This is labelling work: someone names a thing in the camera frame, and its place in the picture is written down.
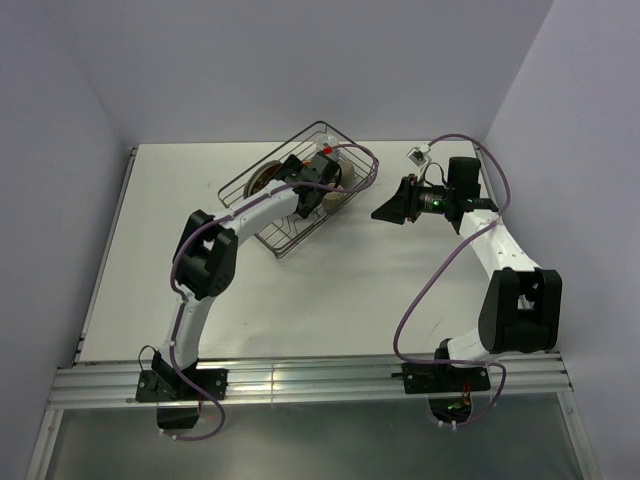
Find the small grey espresso cup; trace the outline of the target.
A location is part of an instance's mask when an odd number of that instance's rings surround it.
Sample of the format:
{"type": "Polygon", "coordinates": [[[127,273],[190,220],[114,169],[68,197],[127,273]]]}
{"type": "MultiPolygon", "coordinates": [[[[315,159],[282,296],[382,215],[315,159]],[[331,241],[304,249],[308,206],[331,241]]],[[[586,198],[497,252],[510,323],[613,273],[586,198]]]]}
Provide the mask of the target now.
{"type": "Polygon", "coordinates": [[[339,165],[341,168],[340,184],[343,187],[350,187],[355,180],[355,167],[349,160],[340,160],[339,165]]]}

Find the red floral plate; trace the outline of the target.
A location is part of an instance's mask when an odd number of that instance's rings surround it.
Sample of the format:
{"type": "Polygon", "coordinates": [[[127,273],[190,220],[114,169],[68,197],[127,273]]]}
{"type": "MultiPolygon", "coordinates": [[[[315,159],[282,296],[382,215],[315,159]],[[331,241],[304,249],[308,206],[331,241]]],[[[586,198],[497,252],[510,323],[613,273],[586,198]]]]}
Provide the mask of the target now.
{"type": "Polygon", "coordinates": [[[243,189],[243,198],[249,198],[262,190],[272,180],[280,166],[281,163],[279,161],[269,161],[259,166],[246,182],[243,189]]]}

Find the small brown speckled cup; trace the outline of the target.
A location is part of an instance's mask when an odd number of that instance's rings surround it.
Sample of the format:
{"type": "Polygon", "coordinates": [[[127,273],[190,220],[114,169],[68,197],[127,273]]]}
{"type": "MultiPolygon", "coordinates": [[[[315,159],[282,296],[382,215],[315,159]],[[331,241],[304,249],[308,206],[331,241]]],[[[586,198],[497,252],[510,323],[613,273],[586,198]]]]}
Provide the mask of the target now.
{"type": "Polygon", "coordinates": [[[338,192],[327,193],[322,199],[322,208],[327,212],[333,211],[338,208],[346,198],[347,194],[338,192]]]}

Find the light blue ceramic mug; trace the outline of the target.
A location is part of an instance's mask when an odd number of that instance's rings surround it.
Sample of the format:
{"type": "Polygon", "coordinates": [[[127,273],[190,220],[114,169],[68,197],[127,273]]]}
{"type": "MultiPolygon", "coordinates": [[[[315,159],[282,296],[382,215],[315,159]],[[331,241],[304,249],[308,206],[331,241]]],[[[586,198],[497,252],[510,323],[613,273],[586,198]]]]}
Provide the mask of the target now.
{"type": "Polygon", "coordinates": [[[321,134],[315,139],[316,149],[319,151],[322,147],[325,146],[335,146],[339,145],[339,140],[332,134],[321,134]]]}

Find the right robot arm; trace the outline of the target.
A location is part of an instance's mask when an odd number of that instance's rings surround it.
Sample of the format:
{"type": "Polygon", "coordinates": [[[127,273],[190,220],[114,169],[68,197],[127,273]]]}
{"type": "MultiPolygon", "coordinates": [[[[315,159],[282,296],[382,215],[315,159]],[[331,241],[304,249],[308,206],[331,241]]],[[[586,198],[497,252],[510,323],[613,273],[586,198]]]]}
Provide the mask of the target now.
{"type": "Polygon", "coordinates": [[[477,158],[452,157],[440,185],[414,174],[405,176],[395,194],[371,215],[398,225],[422,214],[444,217],[463,246],[473,249],[489,278],[476,327],[444,340],[434,358],[434,381],[446,390],[457,388],[468,368],[503,354],[550,351],[558,339],[562,278],[519,246],[498,206],[482,197],[480,170],[477,158]]]}

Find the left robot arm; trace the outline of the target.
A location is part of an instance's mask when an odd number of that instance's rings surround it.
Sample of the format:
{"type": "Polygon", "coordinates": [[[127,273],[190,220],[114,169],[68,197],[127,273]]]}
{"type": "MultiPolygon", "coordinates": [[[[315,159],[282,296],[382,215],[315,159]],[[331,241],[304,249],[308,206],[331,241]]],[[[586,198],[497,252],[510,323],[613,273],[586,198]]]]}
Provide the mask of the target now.
{"type": "Polygon", "coordinates": [[[194,389],[202,332],[214,301],[234,279],[242,244],[278,219],[308,217],[326,193],[343,185],[343,177],[332,147],[320,148],[307,161],[291,154],[259,167],[236,206],[216,215],[202,210],[190,215],[170,273],[179,298],[176,317],[151,364],[159,388],[170,398],[183,399],[194,389]]]}

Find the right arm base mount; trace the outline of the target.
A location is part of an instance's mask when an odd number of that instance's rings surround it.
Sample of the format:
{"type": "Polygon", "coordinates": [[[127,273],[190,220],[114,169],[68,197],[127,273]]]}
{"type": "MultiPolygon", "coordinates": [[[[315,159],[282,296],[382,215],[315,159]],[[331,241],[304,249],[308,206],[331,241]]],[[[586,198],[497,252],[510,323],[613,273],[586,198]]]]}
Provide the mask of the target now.
{"type": "Polygon", "coordinates": [[[428,403],[432,415],[450,425],[467,422],[473,410],[472,394],[491,388],[487,369],[483,367],[405,362],[391,377],[402,381],[408,395],[449,394],[449,397],[431,399],[428,403]]]}

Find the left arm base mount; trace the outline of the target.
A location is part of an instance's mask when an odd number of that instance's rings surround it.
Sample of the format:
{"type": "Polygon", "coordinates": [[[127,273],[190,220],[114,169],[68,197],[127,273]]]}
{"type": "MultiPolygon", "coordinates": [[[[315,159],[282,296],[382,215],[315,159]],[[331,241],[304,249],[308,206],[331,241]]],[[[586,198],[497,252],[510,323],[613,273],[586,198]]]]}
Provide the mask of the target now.
{"type": "MultiPolygon", "coordinates": [[[[226,394],[228,371],[226,369],[196,369],[187,374],[199,387],[216,400],[226,394]]],[[[176,377],[176,387],[164,382],[152,370],[140,373],[135,401],[156,405],[156,422],[164,430],[189,430],[196,425],[205,400],[202,393],[176,377]]]]}

